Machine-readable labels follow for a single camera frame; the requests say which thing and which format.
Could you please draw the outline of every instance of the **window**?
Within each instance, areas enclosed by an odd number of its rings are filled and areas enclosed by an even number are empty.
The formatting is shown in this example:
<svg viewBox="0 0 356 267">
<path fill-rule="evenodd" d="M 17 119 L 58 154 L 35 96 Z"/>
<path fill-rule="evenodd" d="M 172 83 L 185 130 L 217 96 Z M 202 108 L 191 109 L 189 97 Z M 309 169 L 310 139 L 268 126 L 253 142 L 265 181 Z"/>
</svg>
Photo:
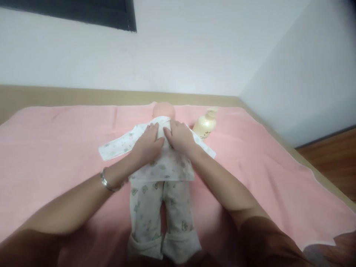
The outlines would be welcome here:
<svg viewBox="0 0 356 267">
<path fill-rule="evenodd" d="M 133 0 L 0 0 L 0 6 L 136 32 Z"/>
</svg>

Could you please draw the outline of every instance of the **brown sleeve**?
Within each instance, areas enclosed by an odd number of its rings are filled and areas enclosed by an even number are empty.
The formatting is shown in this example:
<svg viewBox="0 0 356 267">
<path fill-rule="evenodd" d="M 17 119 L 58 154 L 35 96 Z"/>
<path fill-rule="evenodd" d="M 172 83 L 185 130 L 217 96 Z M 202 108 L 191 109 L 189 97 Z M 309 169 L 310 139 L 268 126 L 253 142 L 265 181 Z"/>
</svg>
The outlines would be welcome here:
<svg viewBox="0 0 356 267">
<path fill-rule="evenodd" d="M 19 231 L 0 244 L 0 266 L 57 266 L 62 242 L 60 236 Z"/>
<path fill-rule="evenodd" d="M 248 219 L 240 228 L 239 241 L 247 266 L 313 266 L 270 219 Z"/>
</svg>

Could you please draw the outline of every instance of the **hand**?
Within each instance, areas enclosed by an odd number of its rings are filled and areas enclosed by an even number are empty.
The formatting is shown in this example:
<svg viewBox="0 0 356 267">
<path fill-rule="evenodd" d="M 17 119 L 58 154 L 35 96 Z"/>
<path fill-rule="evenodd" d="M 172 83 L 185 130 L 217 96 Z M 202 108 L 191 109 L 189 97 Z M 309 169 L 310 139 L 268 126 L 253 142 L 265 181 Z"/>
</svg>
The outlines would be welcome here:
<svg viewBox="0 0 356 267">
<path fill-rule="evenodd" d="M 145 132 L 137 140 L 131 151 L 131 157 L 137 160 L 137 163 L 142 167 L 151 163 L 161 154 L 164 143 L 164 137 L 156 140 L 158 132 L 158 123 L 151 123 L 147 126 Z"/>
<path fill-rule="evenodd" d="M 196 143 L 187 125 L 171 119 L 171 130 L 165 127 L 163 131 L 171 146 L 189 157 L 189 154 L 195 149 Z"/>
</svg>

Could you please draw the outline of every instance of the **silver bracelet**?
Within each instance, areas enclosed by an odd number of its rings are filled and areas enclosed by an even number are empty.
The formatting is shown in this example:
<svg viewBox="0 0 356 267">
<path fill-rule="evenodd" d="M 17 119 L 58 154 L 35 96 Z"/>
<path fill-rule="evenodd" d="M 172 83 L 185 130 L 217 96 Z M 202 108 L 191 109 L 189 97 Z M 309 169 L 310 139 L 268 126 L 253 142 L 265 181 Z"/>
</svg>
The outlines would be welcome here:
<svg viewBox="0 0 356 267">
<path fill-rule="evenodd" d="M 101 182 L 103 183 L 103 185 L 104 185 L 108 190 L 110 190 L 110 191 L 112 191 L 112 192 L 117 192 L 117 191 L 119 191 L 119 190 L 121 189 L 121 187 L 123 186 L 123 184 L 120 185 L 120 186 L 117 187 L 117 188 L 113 188 L 111 185 L 109 185 L 108 181 L 105 179 L 105 176 L 104 176 L 104 170 L 105 170 L 105 169 L 106 169 L 106 167 L 103 168 L 103 170 L 101 171 Z"/>
</svg>

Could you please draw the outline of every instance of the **dark window frame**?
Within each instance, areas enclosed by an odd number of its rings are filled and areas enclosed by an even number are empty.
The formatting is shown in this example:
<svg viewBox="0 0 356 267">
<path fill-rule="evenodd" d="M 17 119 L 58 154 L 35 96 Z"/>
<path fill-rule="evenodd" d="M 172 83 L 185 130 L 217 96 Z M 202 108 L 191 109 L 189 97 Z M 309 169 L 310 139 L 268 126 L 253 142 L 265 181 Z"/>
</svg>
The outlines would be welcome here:
<svg viewBox="0 0 356 267">
<path fill-rule="evenodd" d="M 134 1 L 126 12 L 68 0 L 0 0 L 0 7 L 137 32 Z"/>
</svg>

